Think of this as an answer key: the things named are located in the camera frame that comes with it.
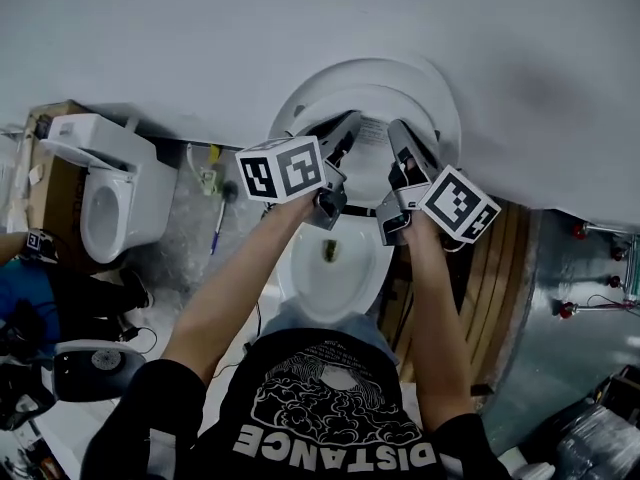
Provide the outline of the white plastic wrapping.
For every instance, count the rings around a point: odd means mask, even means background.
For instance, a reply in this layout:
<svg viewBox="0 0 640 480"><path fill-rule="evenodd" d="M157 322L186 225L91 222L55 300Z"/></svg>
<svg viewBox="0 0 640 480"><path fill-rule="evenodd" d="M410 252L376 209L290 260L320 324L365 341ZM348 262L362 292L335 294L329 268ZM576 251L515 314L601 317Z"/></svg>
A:
<svg viewBox="0 0 640 480"><path fill-rule="evenodd" d="M28 171L32 141L0 127L0 231L28 230Z"/></svg>

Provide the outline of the white toilet lid with label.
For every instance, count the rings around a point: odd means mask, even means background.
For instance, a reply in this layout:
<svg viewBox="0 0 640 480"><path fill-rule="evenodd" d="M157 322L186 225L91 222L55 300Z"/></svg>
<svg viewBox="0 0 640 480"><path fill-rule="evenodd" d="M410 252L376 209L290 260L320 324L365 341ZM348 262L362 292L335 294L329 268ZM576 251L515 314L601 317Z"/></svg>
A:
<svg viewBox="0 0 640 480"><path fill-rule="evenodd" d="M439 157L456 165L461 152L459 114L444 77L424 59L412 65L400 60L361 58L334 64L307 79L286 100L275 117L269 136L282 137L309 103L341 89L371 84L395 89L413 99L435 128Z"/></svg>

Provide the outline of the person's black printed t-shirt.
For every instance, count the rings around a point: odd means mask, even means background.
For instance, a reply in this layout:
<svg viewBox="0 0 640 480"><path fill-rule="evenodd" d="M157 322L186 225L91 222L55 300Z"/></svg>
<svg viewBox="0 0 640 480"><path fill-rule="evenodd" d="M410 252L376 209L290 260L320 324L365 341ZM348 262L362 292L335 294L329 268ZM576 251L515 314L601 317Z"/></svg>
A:
<svg viewBox="0 0 640 480"><path fill-rule="evenodd" d="M205 398L186 366L145 364L91 440L81 480L511 480L477 415L423 432L392 361L338 331L261 337L208 429Z"/></svg>

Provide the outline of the white smart toilet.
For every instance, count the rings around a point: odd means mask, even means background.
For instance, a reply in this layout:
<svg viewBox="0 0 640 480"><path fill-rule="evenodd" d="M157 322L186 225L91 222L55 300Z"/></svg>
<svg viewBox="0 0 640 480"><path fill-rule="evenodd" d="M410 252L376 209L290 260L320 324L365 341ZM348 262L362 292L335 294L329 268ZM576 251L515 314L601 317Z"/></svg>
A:
<svg viewBox="0 0 640 480"><path fill-rule="evenodd" d="M278 311L319 324L365 314L383 288L393 254L382 243L372 208L347 205L330 230L303 223L275 267Z"/></svg>

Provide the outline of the black case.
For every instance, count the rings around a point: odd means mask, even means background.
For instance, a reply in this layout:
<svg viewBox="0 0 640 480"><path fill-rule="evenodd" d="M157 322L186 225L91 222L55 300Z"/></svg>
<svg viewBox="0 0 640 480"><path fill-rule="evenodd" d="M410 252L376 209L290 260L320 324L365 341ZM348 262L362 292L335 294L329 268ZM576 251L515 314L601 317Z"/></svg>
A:
<svg viewBox="0 0 640 480"><path fill-rule="evenodd" d="M596 404L623 418L640 429L640 368L625 366L611 375L593 392Z"/></svg>

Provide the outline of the grey rounded device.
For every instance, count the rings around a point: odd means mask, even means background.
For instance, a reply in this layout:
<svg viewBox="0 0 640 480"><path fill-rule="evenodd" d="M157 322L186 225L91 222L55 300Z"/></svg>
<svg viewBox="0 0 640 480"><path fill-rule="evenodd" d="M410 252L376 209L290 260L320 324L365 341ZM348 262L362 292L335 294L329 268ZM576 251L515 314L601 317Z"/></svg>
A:
<svg viewBox="0 0 640 480"><path fill-rule="evenodd" d="M54 396L59 401L73 403L120 398L145 363L143 354L119 342L58 343L52 368Z"/></svg>

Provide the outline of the person's left forearm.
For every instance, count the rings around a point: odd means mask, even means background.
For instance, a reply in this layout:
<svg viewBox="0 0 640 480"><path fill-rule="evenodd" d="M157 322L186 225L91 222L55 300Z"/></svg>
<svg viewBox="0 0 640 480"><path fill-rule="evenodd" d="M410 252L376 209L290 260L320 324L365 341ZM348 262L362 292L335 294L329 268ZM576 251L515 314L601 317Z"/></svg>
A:
<svg viewBox="0 0 640 480"><path fill-rule="evenodd" d="M274 206L241 246L193 295L162 354L209 385L244 326L288 242L312 212L309 193Z"/></svg>

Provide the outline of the white ceramic toilet with tank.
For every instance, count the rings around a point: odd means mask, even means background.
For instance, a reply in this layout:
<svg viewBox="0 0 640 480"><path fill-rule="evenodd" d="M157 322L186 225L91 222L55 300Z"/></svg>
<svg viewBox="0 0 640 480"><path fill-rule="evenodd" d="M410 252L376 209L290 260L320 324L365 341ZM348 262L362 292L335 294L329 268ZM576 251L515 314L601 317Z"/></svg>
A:
<svg viewBox="0 0 640 480"><path fill-rule="evenodd" d="M42 145L86 170L80 233L93 261L109 264L163 236L177 170L158 159L153 143L99 114L81 113L55 117Z"/></svg>

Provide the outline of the wooden slatted step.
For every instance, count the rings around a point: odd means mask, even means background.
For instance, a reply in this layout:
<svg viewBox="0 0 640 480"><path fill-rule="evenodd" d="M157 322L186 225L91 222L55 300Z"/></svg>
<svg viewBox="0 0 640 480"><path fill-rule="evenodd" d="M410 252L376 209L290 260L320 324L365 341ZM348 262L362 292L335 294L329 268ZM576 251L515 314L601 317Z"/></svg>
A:
<svg viewBox="0 0 640 480"><path fill-rule="evenodd" d="M508 203L476 244L447 255L451 286L469 347L474 380L472 394L493 390L501 354L524 282L531 212ZM413 285L409 252L399 247L383 289L378 325L399 360L402 382L415 381L411 357Z"/></svg>

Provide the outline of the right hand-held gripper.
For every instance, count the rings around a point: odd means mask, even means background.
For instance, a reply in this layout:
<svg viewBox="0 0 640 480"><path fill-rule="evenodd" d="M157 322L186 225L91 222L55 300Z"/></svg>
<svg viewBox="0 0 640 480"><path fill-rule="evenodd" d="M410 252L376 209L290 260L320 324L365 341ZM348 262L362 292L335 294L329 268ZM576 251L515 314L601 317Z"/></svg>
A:
<svg viewBox="0 0 640 480"><path fill-rule="evenodd" d="M382 244L402 245L402 230L418 211L454 241L478 241L501 212L500 206L455 168L442 171L438 144L406 121L393 120L387 134L394 162L388 175L392 190L376 208Z"/></svg>

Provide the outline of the plastic-wrapped roll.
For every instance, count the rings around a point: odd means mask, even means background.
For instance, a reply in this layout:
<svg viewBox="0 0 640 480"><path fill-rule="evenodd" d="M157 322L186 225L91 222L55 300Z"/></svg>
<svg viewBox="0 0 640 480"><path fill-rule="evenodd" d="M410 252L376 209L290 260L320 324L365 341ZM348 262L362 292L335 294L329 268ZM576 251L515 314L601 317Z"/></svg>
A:
<svg viewBox="0 0 640 480"><path fill-rule="evenodd" d="M639 461L640 429L593 405L557 445L553 480L626 480Z"/></svg>

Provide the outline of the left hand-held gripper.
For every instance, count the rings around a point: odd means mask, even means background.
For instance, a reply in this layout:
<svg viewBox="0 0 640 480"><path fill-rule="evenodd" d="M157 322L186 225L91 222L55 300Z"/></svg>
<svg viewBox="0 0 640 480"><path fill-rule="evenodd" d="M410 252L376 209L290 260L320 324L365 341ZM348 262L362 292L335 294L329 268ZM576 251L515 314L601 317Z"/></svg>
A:
<svg viewBox="0 0 640 480"><path fill-rule="evenodd" d="M347 202L346 176L338 168L360 132L362 114L348 110L304 128L293 137L267 140L236 153L250 200L284 204L312 194L307 223L332 230Z"/></svg>

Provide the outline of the brown cardboard box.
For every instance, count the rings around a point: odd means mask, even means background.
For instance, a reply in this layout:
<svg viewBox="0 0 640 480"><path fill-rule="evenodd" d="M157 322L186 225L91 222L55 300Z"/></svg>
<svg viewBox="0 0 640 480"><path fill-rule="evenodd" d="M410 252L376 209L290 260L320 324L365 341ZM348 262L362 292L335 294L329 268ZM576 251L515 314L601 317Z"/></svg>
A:
<svg viewBox="0 0 640 480"><path fill-rule="evenodd" d="M28 181L27 220L31 228L48 234L59 263L86 274L102 266L86 253L81 239L80 217L86 170L54 155L43 142L54 118L88 110L73 100L33 108L27 119L27 136L33 140Z"/></svg>

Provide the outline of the person's right forearm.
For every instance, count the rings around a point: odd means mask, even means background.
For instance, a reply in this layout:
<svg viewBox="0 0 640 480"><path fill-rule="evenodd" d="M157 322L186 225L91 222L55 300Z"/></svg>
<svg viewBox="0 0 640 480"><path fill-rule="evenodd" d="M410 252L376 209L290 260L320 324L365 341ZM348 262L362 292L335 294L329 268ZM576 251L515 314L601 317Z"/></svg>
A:
<svg viewBox="0 0 640 480"><path fill-rule="evenodd" d="M471 360L435 223L414 212L403 230L413 280L411 355L424 428L474 411Z"/></svg>

